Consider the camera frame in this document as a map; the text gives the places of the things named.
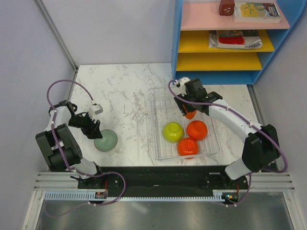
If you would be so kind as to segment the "white wire dish rack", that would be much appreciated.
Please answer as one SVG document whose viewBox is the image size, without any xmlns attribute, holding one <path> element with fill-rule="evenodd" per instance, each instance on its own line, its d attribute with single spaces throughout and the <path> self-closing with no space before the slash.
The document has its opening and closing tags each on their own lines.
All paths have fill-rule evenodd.
<svg viewBox="0 0 307 230">
<path fill-rule="evenodd" d="M 167 87 L 151 88 L 149 93 L 149 107 L 151 116 L 151 131 L 153 137 L 153 154 L 157 160 L 182 159 L 177 152 L 177 143 L 171 143 L 163 137 L 163 128 L 170 122 L 177 122 L 186 131 L 188 124 L 200 120 L 208 128 L 205 139 L 198 141 L 199 152 L 193 157 L 214 155 L 220 152 L 219 139 L 211 117 L 197 112 L 191 119 L 185 118 L 178 108 L 173 95 Z"/>
</svg>

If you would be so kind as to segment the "pale green ceramic bowl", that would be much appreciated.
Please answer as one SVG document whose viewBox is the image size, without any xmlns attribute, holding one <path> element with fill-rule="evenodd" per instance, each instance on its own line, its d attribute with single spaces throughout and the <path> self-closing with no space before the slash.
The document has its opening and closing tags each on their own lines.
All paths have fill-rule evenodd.
<svg viewBox="0 0 307 230">
<path fill-rule="evenodd" d="M 102 138 L 96 138 L 94 140 L 94 146 L 101 152 L 108 152 L 115 148 L 118 143 L 117 134 L 110 129 L 102 130 Z"/>
</svg>

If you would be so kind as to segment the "lime green plastic bowl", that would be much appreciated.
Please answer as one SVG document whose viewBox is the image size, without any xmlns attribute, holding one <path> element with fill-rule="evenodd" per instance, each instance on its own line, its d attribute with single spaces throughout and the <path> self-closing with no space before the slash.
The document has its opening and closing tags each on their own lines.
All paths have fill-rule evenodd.
<svg viewBox="0 0 307 230">
<path fill-rule="evenodd" d="M 168 142 L 179 142 L 183 136 L 184 130 L 177 122 L 169 122 L 163 128 L 163 137 Z"/>
</svg>

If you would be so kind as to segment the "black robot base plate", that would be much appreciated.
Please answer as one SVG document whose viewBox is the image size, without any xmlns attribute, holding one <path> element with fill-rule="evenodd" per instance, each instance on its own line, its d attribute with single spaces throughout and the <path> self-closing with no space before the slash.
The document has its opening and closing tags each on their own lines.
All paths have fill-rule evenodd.
<svg viewBox="0 0 307 230">
<path fill-rule="evenodd" d="M 231 180 L 225 166 L 102 167 L 99 178 L 79 179 L 79 189 L 107 189 L 119 195 L 212 195 L 214 190 L 248 188 L 245 176 Z"/>
</svg>

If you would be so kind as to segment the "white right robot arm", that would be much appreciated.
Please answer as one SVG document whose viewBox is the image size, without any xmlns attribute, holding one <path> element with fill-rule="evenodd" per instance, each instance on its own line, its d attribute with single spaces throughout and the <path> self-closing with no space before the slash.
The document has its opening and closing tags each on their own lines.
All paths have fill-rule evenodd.
<svg viewBox="0 0 307 230">
<path fill-rule="evenodd" d="M 221 95 L 207 92 L 199 79 L 183 77 L 172 83 L 180 91 L 173 96 L 182 115 L 194 111 L 204 113 L 224 124 L 244 144 L 241 158 L 226 166 L 225 173 L 220 176 L 222 187 L 232 188 L 239 177 L 261 171 L 281 156 L 275 127 L 264 126 L 245 118 Z"/>
</svg>

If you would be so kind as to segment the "orange plastic bowl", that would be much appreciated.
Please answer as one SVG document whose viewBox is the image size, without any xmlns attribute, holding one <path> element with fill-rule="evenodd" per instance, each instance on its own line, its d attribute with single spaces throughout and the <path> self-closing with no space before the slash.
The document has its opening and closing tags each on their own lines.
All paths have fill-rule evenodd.
<svg viewBox="0 0 307 230">
<path fill-rule="evenodd" d="M 192 138 L 183 138 L 177 145 L 177 152 L 179 156 L 187 156 L 188 159 L 192 159 L 194 155 L 199 154 L 199 145 Z"/>
<path fill-rule="evenodd" d="M 203 140 L 208 135 L 206 124 L 200 120 L 191 121 L 186 128 L 187 135 L 195 140 Z"/>
</svg>

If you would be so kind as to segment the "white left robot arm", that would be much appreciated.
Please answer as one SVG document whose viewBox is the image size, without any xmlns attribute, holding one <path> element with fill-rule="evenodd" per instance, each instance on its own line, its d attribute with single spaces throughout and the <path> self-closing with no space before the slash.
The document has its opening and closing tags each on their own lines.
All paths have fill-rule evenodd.
<svg viewBox="0 0 307 230">
<path fill-rule="evenodd" d="M 35 136 L 40 151 L 52 172 L 65 170 L 75 172 L 94 188 L 105 184 L 105 176 L 93 161 L 83 157 L 81 147 L 70 128 L 78 128 L 88 139 L 102 139 L 100 121 L 97 115 L 103 112 L 101 105 L 94 103 L 86 112 L 76 114 L 77 105 L 64 100 L 50 107 L 50 121 L 47 128 Z"/>
</svg>

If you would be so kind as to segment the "orange bowl white inside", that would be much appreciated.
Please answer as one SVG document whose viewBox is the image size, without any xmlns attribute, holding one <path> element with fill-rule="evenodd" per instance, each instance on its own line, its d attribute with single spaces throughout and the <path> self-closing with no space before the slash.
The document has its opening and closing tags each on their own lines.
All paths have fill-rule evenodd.
<svg viewBox="0 0 307 230">
<path fill-rule="evenodd" d="M 185 115 L 185 118 L 191 120 L 191 119 L 193 119 L 193 118 L 195 117 L 196 113 L 197 113 L 196 110 L 193 111 L 193 112 L 188 112 L 188 113 Z"/>
</svg>

